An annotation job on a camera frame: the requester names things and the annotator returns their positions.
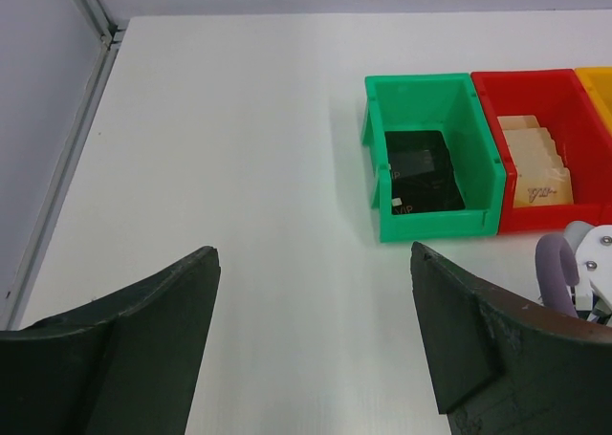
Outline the black cards stack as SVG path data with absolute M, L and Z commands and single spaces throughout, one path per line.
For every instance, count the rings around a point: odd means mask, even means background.
M 406 215 L 466 208 L 448 147 L 438 130 L 385 134 L 391 213 Z

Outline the left aluminium frame post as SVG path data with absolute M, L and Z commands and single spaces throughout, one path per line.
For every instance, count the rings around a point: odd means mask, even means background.
M 1 326 L 12 323 L 119 23 L 103 0 L 1 0 Z

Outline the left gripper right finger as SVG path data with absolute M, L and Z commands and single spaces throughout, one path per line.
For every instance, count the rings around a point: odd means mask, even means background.
M 559 314 L 415 242 L 426 361 L 454 434 L 608 434 L 611 330 Z

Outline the yellow plastic bin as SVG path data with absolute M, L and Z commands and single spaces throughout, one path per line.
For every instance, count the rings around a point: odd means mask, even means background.
M 612 68 L 583 67 L 575 70 L 582 86 L 608 132 L 612 131 Z

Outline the green plastic bin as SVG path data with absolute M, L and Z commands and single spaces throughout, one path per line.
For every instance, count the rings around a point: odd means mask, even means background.
M 368 76 L 361 143 L 379 239 L 492 236 L 506 170 L 467 73 Z

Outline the red plastic bin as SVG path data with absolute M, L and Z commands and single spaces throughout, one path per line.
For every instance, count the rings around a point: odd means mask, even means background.
M 507 172 L 499 231 L 611 221 L 611 137 L 571 69 L 471 75 Z

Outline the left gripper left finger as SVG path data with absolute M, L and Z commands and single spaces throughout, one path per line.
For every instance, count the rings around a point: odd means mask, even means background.
M 142 281 L 1 335 L 5 434 L 182 434 L 220 281 L 200 248 Z

